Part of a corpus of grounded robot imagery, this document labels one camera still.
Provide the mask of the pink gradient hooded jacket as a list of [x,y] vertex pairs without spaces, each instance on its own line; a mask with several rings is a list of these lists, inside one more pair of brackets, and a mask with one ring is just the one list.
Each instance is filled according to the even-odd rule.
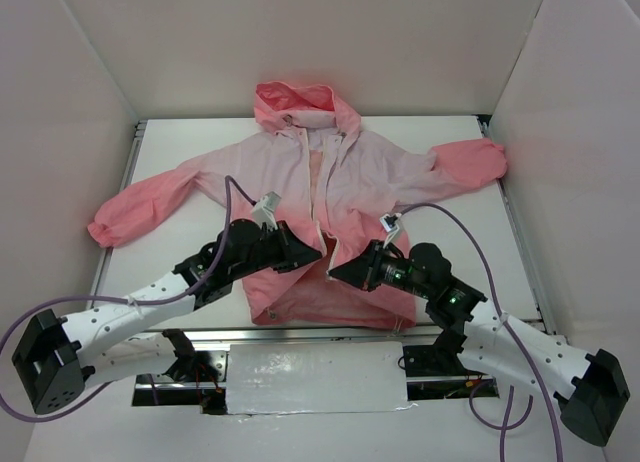
[[276,215],[321,258],[285,274],[263,270],[243,279],[257,325],[289,321],[402,330],[416,323],[414,298],[382,287],[357,290],[329,271],[383,235],[381,217],[401,208],[481,189],[507,170],[504,150],[486,138],[451,142],[424,154],[364,130],[360,115],[325,85],[257,86],[260,131],[128,186],[105,202],[88,230],[103,247],[125,245],[158,227],[194,191],[250,214],[227,197],[231,176],[249,196],[280,196]]

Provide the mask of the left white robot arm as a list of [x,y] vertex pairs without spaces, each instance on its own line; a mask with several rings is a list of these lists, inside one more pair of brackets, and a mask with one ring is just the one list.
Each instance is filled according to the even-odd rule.
[[99,307],[29,320],[12,355],[34,413],[48,417],[88,388],[134,375],[217,383],[218,363],[180,329],[150,328],[230,294],[235,281],[264,269],[287,273],[320,259],[283,221],[274,227],[237,219],[214,242],[148,286]]

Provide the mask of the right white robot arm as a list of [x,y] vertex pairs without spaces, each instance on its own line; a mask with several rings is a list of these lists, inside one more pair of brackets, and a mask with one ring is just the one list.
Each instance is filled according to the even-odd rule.
[[432,243],[408,256],[379,240],[330,276],[356,289],[393,288],[425,300],[441,328],[427,355],[405,353],[408,369],[432,364],[446,373],[469,371],[541,395],[560,411],[562,424],[581,440],[604,447],[630,399],[619,360],[600,349],[572,347],[520,319],[500,312],[482,292],[456,278]]

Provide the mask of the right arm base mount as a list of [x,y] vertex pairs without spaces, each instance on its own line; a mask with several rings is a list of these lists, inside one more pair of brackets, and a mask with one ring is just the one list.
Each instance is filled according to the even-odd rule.
[[498,396],[493,378],[464,368],[444,342],[404,345],[397,365],[409,401],[468,399],[473,391],[477,397]]

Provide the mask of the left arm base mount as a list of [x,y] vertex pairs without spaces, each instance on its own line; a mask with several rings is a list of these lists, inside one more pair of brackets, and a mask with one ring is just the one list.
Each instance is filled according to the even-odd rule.
[[179,329],[165,329],[159,335],[171,344],[175,360],[164,371],[136,377],[132,405],[193,406],[202,414],[226,415],[228,352],[198,351]]

